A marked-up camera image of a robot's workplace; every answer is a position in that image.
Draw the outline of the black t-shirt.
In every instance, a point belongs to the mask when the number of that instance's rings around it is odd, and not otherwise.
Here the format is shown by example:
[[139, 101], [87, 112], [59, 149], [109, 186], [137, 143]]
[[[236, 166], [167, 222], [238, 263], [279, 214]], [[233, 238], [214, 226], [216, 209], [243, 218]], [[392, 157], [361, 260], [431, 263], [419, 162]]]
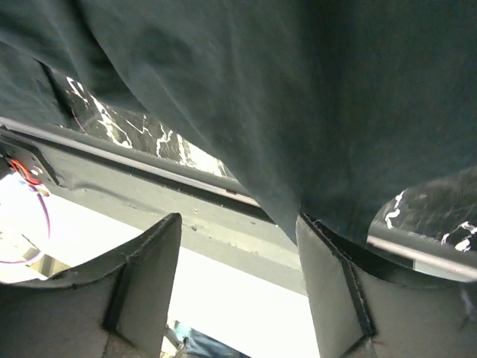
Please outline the black t-shirt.
[[60, 122], [40, 65], [221, 160], [288, 234], [364, 244], [476, 164], [474, 1], [3, 1], [3, 114]]

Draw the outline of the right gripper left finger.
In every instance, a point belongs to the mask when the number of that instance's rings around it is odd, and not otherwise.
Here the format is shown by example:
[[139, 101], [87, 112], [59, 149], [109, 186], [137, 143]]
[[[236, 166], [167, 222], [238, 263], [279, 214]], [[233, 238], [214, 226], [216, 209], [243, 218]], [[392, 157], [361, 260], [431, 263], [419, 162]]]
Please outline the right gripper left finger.
[[182, 219], [47, 280], [1, 285], [3, 357], [158, 357]]

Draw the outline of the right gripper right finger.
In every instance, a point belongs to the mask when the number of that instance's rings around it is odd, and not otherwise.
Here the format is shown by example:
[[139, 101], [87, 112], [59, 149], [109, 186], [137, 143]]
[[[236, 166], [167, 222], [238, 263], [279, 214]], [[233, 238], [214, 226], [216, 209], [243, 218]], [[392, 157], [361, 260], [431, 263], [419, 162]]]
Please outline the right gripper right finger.
[[307, 215], [296, 237], [321, 357], [476, 356], [476, 283], [393, 263]]

